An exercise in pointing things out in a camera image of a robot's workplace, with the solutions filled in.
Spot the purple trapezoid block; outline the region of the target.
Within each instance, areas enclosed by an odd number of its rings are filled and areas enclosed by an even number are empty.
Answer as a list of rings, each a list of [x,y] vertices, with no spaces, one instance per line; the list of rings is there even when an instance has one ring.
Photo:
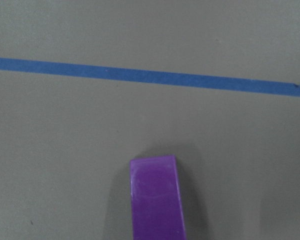
[[[133,239],[185,240],[175,156],[132,159],[129,170]]]

